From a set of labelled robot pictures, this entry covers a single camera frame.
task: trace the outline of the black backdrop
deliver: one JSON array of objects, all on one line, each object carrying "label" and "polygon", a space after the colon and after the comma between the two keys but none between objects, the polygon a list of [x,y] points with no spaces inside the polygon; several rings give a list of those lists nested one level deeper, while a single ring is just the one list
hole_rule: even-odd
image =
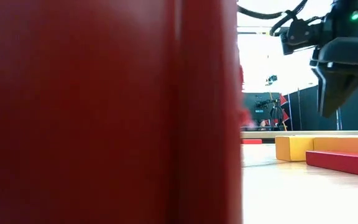
[{"label": "black backdrop", "polygon": [[[323,118],[317,112],[317,86],[306,88],[286,96],[291,102],[294,131],[336,130],[336,114]],[[358,89],[341,108],[342,129],[358,130]]]}]

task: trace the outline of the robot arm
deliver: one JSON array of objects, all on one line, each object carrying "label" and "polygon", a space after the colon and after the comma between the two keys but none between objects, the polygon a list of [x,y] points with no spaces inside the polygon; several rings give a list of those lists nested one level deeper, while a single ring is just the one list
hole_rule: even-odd
[{"label": "robot arm", "polygon": [[[358,87],[358,0],[334,0],[324,17],[297,18],[307,0],[272,27],[270,35],[281,38],[284,55],[314,47],[310,66],[318,77],[318,111],[333,114]],[[278,14],[260,14],[238,7],[238,11],[258,19],[275,19]],[[279,29],[286,21],[286,30]],[[319,24],[310,25],[315,20]]]}]

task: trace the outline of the green indicator light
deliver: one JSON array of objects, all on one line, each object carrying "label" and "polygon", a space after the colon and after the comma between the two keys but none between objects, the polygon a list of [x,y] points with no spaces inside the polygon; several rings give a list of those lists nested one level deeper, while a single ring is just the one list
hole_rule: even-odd
[{"label": "green indicator light", "polygon": [[353,21],[358,20],[358,11],[354,11],[352,13],[351,20]]}]

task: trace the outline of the wooden block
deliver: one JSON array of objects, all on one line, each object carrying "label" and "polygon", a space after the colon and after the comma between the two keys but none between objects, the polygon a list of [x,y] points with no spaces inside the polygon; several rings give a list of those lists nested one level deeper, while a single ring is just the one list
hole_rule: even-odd
[{"label": "wooden block", "polygon": [[276,158],[283,161],[306,161],[306,151],[313,150],[314,136],[276,136]]},{"label": "wooden block", "polygon": [[358,174],[358,154],[344,152],[307,151],[310,166]]},{"label": "wooden block", "polygon": [[314,138],[314,151],[358,154],[358,136],[326,136]]},{"label": "wooden block", "polygon": [[242,143],[243,144],[261,144],[262,140],[261,139],[243,139]]}]

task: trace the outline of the red block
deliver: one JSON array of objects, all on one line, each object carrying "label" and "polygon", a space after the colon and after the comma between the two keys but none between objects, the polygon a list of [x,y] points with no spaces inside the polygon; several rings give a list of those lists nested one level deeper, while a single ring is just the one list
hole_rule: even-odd
[{"label": "red block", "polygon": [[307,151],[306,163],[310,166],[358,174],[358,154]]},{"label": "red block", "polygon": [[262,140],[261,139],[243,139],[242,143],[243,144],[261,144]]}]

